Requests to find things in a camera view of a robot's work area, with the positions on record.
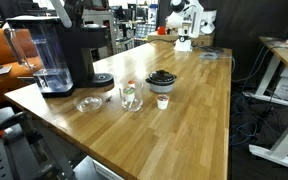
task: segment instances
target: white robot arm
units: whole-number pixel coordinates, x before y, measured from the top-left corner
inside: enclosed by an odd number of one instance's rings
[[[198,0],[172,0],[173,13],[167,18],[168,25],[178,28],[178,40],[175,50],[191,51],[190,38],[197,38],[200,32],[201,18],[204,8]]]

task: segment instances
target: wooden table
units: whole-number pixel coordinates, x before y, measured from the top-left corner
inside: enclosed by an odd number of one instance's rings
[[[270,96],[264,95],[264,92],[271,81],[278,65],[282,61],[286,67],[288,67],[288,49],[287,48],[276,48],[274,45],[273,38],[265,38],[261,37],[261,41],[265,44],[267,48],[269,48],[274,56],[272,57],[270,64],[262,78],[262,81],[256,90],[255,94],[247,93],[247,96],[254,97],[256,99],[271,101],[274,103],[282,104],[288,106],[288,101],[280,100],[276,98],[272,98]],[[283,166],[288,167],[288,127],[283,132],[281,137],[276,141],[274,146],[271,149],[262,148],[255,145],[249,145],[249,149],[252,154],[256,156],[260,156],[264,159],[273,161],[275,163],[281,164]]]
[[[211,34],[205,34],[205,35],[200,34],[197,38],[192,38],[192,45],[212,46],[213,40],[214,40],[214,34],[215,34],[214,32]],[[148,34],[148,40],[149,41],[154,40],[154,39],[163,39],[166,41],[175,41],[178,39],[178,35],[177,35],[177,33],[158,35],[157,31]]]
[[[126,179],[226,179],[231,59],[202,60],[200,53],[153,42],[94,63],[96,72],[114,75],[113,89],[76,89],[67,98],[43,99],[33,84],[5,96]],[[157,108],[157,94],[144,83],[142,109],[125,112],[121,82],[145,82],[159,69],[177,75],[168,108]],[[76,109],[76,99],[94,94],[112,101],[96,113]]]

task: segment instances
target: white cup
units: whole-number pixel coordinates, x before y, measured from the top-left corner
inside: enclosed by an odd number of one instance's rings
[[[157,100],[157,107],[159,109],[166,109],[170,97],[166,94],[159,94],[157,95],[156,100]]]

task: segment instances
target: coffee maker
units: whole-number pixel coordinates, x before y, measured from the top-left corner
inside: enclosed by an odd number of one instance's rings
[[[65,97],[74,88],[105,87],[112,74],[95,73],[90,48],[107,44],[105,26],[84,25],[83,2],[51,0],[58,16],[18,16],[6,19],[12,29],[28,29],[43,68],[33,74],[43,97]]]

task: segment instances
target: black lid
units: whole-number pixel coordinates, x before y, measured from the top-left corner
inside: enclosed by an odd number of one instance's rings
[[[149,75],[149,78],[153,82],[168,83],[173,82],[176,76],[167,71],[158,70],[156,72],[151,73]]]

